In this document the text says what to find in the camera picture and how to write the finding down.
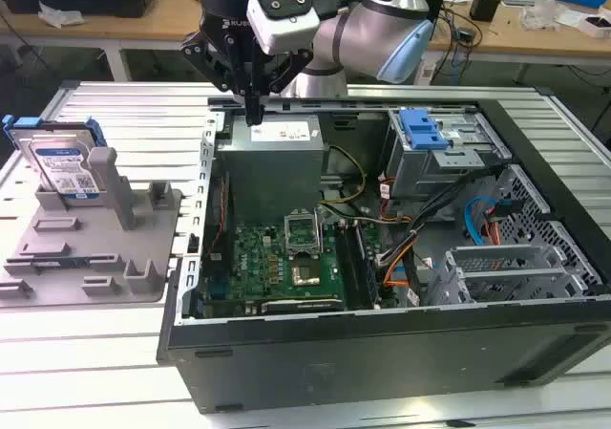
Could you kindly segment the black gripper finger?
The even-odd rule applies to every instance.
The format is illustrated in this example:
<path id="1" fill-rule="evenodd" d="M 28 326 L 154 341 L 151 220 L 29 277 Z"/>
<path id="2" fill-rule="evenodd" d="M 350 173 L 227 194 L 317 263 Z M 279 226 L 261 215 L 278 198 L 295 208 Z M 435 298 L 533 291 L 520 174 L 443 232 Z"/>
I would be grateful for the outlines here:
<path id="1" fill-rule="evenodd" d="M 313 59 L 312 50 L 280 55 L 254 54 L 254 125 L 263 121 L 264 100 L 281 92 Z"/>
<path id="2" fill-rule="evenodd" d="M 183 40 L 180 51 L 217 89 L 231 92 L 244 109 L 247 125 L 255 126 L 256 94 L 242 44 L 232 32 L 221 32 L 216 41 L 214 44 L 203 31 L 193 32 Z"/>

